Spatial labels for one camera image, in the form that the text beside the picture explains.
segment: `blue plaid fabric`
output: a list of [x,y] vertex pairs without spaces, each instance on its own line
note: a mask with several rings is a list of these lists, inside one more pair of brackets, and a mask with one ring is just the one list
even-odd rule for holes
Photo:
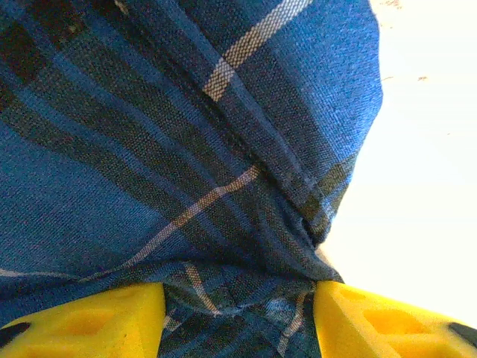
[[0,1],[0,326],[160,281],[160,357],[319,357],[380,104],[365,0]]

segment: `blue cloth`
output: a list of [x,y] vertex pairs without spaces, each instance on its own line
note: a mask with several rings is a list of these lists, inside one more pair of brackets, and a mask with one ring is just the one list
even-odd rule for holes
[[1,1],[0,327],[160,281],[160,357],[319,357],[381,100],[365,0]]

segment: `white background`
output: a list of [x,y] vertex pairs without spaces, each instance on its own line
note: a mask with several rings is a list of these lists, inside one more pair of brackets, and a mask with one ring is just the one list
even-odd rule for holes
[[477,4],[371,3],[385,100],[322,250],[352,286],[477,327]]

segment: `yellow plastic clip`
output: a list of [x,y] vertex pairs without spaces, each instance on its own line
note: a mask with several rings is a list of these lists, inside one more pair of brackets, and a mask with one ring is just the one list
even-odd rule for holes
[[161,283],[114,289],[9,323],[30,327],[0,358],[156,358],[164,318]]
[[331,281],[315,293],[323,358],[476,358],[451,318]]

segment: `white stripe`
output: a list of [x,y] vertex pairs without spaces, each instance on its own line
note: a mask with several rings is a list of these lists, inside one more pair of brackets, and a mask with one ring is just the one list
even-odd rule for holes
[[290,325],[285,329],[285,331],[282,333],[282,336],[280,337],[277,351],[282,357],[285,356],[285,352],[288,347],[288,340],[300,329],[303,323],[303,302],[305,301],[305,296],[306,293],[302,293],[298,296],[294,317],[291,320]]
[[18,271],[7,271],[0,268],[0,276],[2,277],[24,277],[24,276],[47,276],[47,277],[58,277],[58,278],[71,278],[78,279],[78,276],[72,274],[62,274],[60,272],[18,272]]
[[202,280],[200,279],[199,272],[195,266],[191,265],[190,263],[186,263],[184,266],[186,267],[187,276],[189,276],[189,279],[192,282],[192,285],[204,306],[214,315],[220,315],[221,312],[217,310],[217,307],[206,294],[206,291],[202,285]]
[[313,0],[283,0],[262,21],[253,26],[225,52],[203,91],[218,101],[237,69],[277,31],[310,5]]
[[167,224],[155,237],[153,237],[137,254],[131,257],[128,261],[125,261],[120,266],[106,270],[103,272],[97,272],[91,276],[85,277],[80,281],[88,281],[104,274],[110,274],[111,272],[118,271],[131,267],[143,261],[149,256],[156,248],[161,245],[173,232],[180,229],[187,224],[197,214],[201,213],[204,209],[212,205],[215,201],[222,198],[224,195],[230,192],[235,192],[254,181],[259,176],[260,171],[255,166],[251,166],[246,172],[242,173],[233,182],[226,186],[218,186],[205,194],[195,204],[188,207],[182,214]]

